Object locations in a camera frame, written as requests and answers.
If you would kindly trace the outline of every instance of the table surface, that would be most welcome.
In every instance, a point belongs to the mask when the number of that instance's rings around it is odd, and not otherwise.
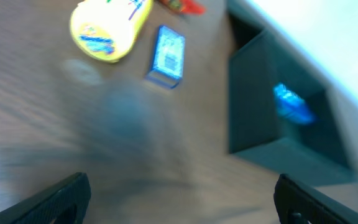
[[[82,171],[85,223],[278,223],[278,174],[226,154],[233,41],[225,2],[201,2],[201,17],[156,3],[132,52],[110,65],[71,40],[78,1],[0,0],[0,211]],[[186,37],[172,91],[142,81],[160,24]],[[353,185],[327,191],[358,208]]]

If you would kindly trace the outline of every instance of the red object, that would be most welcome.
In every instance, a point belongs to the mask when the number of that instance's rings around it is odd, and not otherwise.
[[[160,0],[174,12],[180,14],[202,15],[205,7],[194,0]]]

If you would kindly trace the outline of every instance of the blue box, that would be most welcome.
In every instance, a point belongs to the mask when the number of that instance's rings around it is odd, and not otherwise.
[[[167,26],[158,29],[154,59],[146,79],[167,88],[175,88],[183,78],[185,37]]]

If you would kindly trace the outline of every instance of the yellow container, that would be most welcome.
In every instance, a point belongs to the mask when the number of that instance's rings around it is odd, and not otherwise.
[[[153,0],[85,0],[71,14],[74,42],[89,56],[117,62],[132,49]]]

